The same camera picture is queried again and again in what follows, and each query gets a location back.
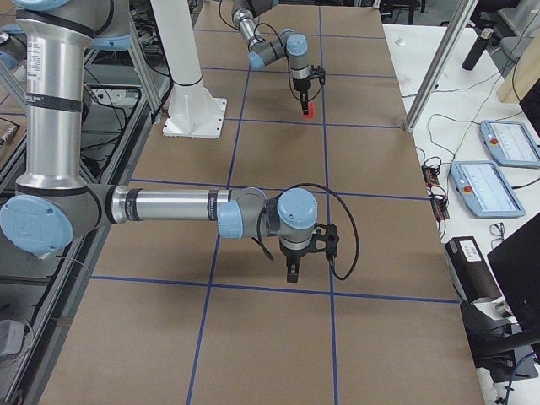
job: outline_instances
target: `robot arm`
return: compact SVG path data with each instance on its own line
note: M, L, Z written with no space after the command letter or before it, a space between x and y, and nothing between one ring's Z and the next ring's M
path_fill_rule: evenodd
M282 57L288 59L289 74L293 78L294 89L299 93L295 98L301 104L302 113L307 116L310 114L308 91L311 81L318 79L319 85L324 86L326 73L322 67L310 65L307 40L302 34L285 29L278 34L278 38L269 42L261 34L259 24L254 19L277 5L277 0L235 0L233 25L247 44L253 70L262 70Z
M263 246L262 236L277 236L289 281L297 281L300 258L307 253L324 251L333 261L335 227L316 223L316 200L304 189L267 198L252 188L145 191L87 184L78 173L84 49L127 44L128 1L15 2L28 41L27 159L26 172L16 181L17 195L0 210L0 226L17 247L43 255L110 224L211 220L225 238L252 237ZM317 248L320 242L323 248Z

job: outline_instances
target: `red object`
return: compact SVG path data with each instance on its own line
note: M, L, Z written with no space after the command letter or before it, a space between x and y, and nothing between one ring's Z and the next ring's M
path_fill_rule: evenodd
M307 114L304 114L304 118L306 120L310 120L315 116L315 106L313 105L312 102L309 102L307 105L307 108L309 112Z

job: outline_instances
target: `black cylinder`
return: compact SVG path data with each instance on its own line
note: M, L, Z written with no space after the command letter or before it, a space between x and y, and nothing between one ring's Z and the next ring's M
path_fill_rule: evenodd
M462 64L462 68L465 70L473 70L478 62L478 59L482 56L482 52L488 47L489 38L493 34L491 28L486 28L482 31L482 34L472 44L471 51L469 51L465 61Z

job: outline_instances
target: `printed label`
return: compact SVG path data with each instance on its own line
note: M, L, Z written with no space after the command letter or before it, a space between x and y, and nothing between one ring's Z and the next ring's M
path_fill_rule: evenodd
M468 262L482 261L482 257L480 257L480 253L478 253L472 240L460 240L459 244L462 246L463 253Z
M29 42L26 52L26 76L28 80L41 80L41 63L43 57L43 45L39 42Z

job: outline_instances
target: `black device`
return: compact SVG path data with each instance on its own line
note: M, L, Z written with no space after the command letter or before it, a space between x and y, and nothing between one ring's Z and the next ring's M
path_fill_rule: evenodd
M510 330L508 321L493 321L483 314L471 316L472 310L462 306L475 364L488 368L495 382L509 380L516 361L531 349L540 354L539 235L540 214L488 254L493 275L519 326L514 325ZM520 367L516 379L536 376L533 358L529 358Z
M445 244L445 249L452 270L452 282L463 299L491 302L501 297L474 237L452 238Z
M493 34L493 29L485 28L478 38L472 44L471 51L469 51L465 61L463 61L462 68L465 70L473 70L478 62L478 59L482 56L482 53L488 47L489 39Z

